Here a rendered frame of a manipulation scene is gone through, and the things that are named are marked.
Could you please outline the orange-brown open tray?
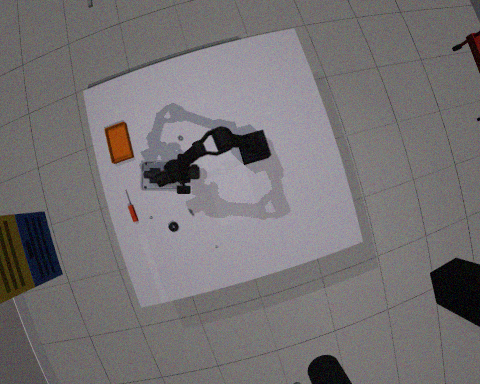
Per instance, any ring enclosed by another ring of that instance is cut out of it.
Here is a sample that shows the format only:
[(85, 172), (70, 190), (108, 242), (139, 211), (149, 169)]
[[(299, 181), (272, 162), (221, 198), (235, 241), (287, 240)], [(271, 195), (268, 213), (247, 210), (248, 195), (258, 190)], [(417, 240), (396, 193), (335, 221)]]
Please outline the orange-brown open tray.
[(128, 127), (125, 122), (104, 128), (111, 162), (116, 164), (134, 157)]

